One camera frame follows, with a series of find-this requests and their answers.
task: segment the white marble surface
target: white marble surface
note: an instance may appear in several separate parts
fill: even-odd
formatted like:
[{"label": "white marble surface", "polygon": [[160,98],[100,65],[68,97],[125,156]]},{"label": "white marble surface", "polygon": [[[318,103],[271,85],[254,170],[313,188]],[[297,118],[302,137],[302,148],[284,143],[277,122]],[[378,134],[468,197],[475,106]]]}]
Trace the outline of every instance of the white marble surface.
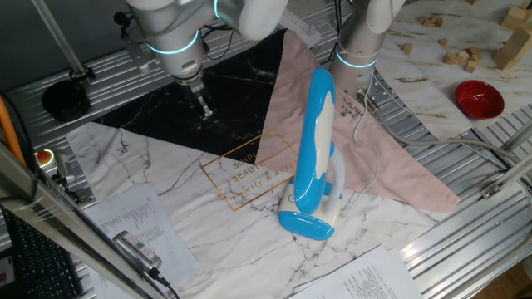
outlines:
[{"label": "white marble surface", "polygon": [[[404,248],[445,217],[363,196],[335,235],[317,242],[280,227],[283,187],[232,212],[200,169],[212,154],[94,123],[67,138],[99,201],[133,184],[154,185],[199,261],[195,277],[178,287],[181,298],[283,298],[378,244]],[[344,190],[349,202],[353,195]]]},{"label": "white marble surface", "polygon": [[[481,80],[494,86],[505,98],[505,110],[499,118],[493,120],[470,120],[474,127],[484,130],[500,118],[528,105],[532,98],[531,53],[523,58],[517,67],[508,71],[500,70],[492,61],[492,56],[502,48],[512,33],[511,30],[499,24],[510,6],[519,6],[520,3],[520,0],[480,0],[476,5],[471,6],[463,0],[415,2],[406,5],[397,14],[396,20],[388,31],[387,39],[398,46],[404,43],[413,45],[411,54],[405,57],[447,96],[449,101],[446,108],[442,110],[443,113],[454,105],[454,91],[461,82]],[[444,23],[441,28],[423,27],[417,21],[419,16],[431,17],[436,14],[443,16]],[[444,47],[438,43],[442,38],[448,40]],[[447,52],[457,54],[469,47],[478,47],[483,58],[483,62],[474,73],[465,72],[463,66],[456,64],[448,66],[443,63]],[[388,71],[396,69],[393,64],[385,65],[382,57],[379,59],[380,67],[377,65],[377,69],[384,76]],[[408,105],[408,99],[401,95],[398,87],[394,86],[394,82],[389,80],[387,82]],[[426,105],[431,108],[432,114],[440,114],[440,110],[431,107],[430,97],[420,96],[411,100],[421,103],[421,107]],[[411,110],[416,109],[416,107],[408,106]],[[449,119],[445,126],[452,130],[456,125],[452,124],[453,119]],[[423,121],[421,117],[420,120],[432,132],[426,121]]]},{"label": "white marble surface", "polygon": [[460,109],[389,38],[382,45],[377,70],[437,139],[446,140],[471,128]]}]

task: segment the red bowl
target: red bowl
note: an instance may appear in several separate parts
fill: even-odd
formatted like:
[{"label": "red bowl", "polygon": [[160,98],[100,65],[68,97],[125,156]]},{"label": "red bowl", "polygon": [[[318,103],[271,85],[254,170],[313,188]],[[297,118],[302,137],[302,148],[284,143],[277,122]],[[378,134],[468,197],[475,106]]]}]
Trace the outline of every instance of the red bowl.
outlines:
[{"label": "red bowl", "polygon": [[488,83],[469,80],[456,87],[456,104],[468,116],[488,120],[499,116],[505,109],[505,100]]}]

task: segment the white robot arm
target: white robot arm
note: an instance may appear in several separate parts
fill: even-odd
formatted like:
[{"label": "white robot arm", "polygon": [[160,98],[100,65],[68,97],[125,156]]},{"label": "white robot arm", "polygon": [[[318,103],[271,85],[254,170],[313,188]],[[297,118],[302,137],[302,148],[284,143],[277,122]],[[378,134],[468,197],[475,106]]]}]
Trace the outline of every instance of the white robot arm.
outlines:
[{"label": "white robot arm", "polygon": [[386,30],[405,0],[354,0],[343,23],[331,74],[336,86],[356,98],[367,88]]},{"label": "white robot arm", "polygon": [[191,104],[204,118],[211,116],[212,111],[201,80],[205,53],[200,28],[218,18],[244,38],[261,40],[275,29],[288,3],[288,0],[126,1],[140,29],[130,30],[128,42],[147,42],[161,67],[179,84],[190,88]]}]

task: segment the black keyboard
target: black keyboard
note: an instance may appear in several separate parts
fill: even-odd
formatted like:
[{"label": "black keyboard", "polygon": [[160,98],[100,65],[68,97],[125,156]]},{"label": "black keyboard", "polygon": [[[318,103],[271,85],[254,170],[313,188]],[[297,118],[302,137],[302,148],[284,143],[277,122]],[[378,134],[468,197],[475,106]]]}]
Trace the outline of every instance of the black keyboard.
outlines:
[{"label": "black keyboard", "polygon": [[2,208],[13,245],[15,277],[26,298],[70,299],[81,295],[70,254]]}]

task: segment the black marble surface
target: black marble surface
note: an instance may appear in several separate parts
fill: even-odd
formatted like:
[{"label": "black marble surface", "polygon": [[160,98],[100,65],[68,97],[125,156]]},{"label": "black marble surface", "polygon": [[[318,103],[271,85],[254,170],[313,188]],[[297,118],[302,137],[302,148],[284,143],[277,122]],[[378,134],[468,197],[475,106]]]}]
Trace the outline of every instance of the black marble surface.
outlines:
[{"label": "black marble surface", "polygon": [[[176,83],[113,110],[95,122],[222,155],[259,136],[283,53],[284,31],[257,46],[204,70],[214,114],[201,120]],[[256,153],[259,140],[228,155]]]}]

